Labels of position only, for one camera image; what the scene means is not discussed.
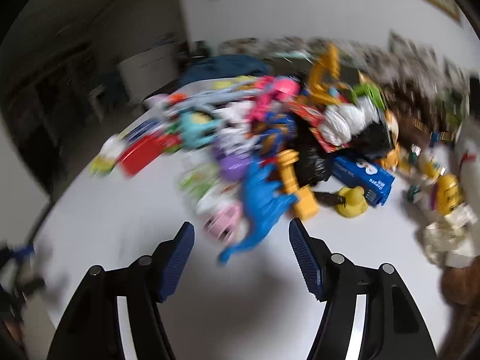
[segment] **floor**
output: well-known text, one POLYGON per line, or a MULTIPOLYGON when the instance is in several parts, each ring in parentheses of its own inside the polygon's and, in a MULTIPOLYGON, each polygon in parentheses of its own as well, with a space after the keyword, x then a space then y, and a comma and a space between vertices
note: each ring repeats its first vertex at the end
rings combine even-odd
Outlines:
MULTIPOLYGON (((52 199, 57 200, 75 177, 99 152, 103 143, 113 134, 119 133, 143 113, 141 107, 128 104, 110 112, 102 122, 92 120, 74 137, 68 139, 61 156, 64 159, 64 173, 53 183, 52 199)), ((24 340, 30 360, 45 360, 48 355, 55 328, 53 327, 40 294, 28 300, 23 310, 24 340)))

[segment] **blue package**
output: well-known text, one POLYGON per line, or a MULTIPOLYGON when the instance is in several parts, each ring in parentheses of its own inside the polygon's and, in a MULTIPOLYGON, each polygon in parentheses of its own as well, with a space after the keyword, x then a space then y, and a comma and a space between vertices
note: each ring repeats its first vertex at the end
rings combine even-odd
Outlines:
POLYGON ((374 207, 385 204, 395 178, 377 165, 363 159, 356 161, 346 157, 336 157, 332 174, 349 188, 357 186, 365 190, 365 199, 374 207))

